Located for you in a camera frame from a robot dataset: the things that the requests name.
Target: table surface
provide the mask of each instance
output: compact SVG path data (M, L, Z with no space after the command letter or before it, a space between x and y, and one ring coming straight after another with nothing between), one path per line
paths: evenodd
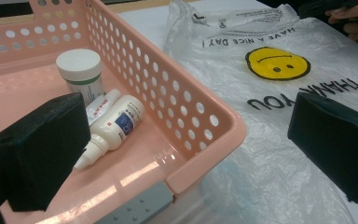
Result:
M185 2L197 2L199 0L184 0L184 1ZM131 17L132 15L130 13L126 13L126 12L140 10L140 9L155 8L155 7L164 7L164 6L167 6L170 2L171 2L171 0L142 0L142 1L137 1L137 2L113 4L113 5L109 5L108 7L110 9L112 9L113 11L115 11L116 13L123 13L121 15L121 17L125 21L127 21L129 24L133 25L137 22L136 18L135 19L132 18ZM32 18L33 18L33 15L16 16L16 17L10 17L10 18L0 18L0 24L30 21ZM151 39L152 43L158 45L158 43L156 43L157 40L153 41L153 36L146 36L146 38L148 38L149 40ZM358 205L351 204L351 203L346 203L346 205L348 206L349 210L351 211L351 214L353 215L353 218L354 218L356 224L358 224Z

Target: plastic bag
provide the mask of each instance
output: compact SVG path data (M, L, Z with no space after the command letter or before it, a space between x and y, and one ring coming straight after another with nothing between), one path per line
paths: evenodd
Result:
M358 111L358 44L287 5L201 13L173 0L164 51L248 128L241 147L188 196L201 203L178 202L175 212L186 215L171 223L353 223L335 185L287 130L299 91Z

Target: pill bottle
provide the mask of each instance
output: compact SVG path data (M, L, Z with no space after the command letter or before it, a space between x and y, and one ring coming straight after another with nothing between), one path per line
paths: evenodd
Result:
M112 89L106 95L100 95L91 104L86 106L87 119L89 120L89 126L95 122L100 116L120 98L121 92Z
M112 107L90 127L91 140L75 164L81 170L93 164L107 150L117 149L144 116L142 103L131 95L120 97Z
M104 95L100 55L90 49L71 49L57 57L60 75L70 92L81 92L85 106Z

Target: basket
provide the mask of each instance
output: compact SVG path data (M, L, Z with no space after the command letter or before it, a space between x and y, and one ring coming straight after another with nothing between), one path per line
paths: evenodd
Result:
M39 0L30 5L32 20L0 25L0 131L69 93L55 65L68 49L97 51L105 91L116 88L137 97L146 114L118 150L86 170L73 171L46 212L14 213L4 203L0 211L7 223L118 220L112 211L122 213L131 199L156 186L180 199L242 143L241 117L102 2ZM150 219L135 215L132 221Z

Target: smiley face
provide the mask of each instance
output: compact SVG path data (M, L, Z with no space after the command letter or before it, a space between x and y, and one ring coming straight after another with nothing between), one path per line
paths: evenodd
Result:
M310 62L282 49L255 49L246 54L246 62L253 73L269 80L293 80L310 72Z

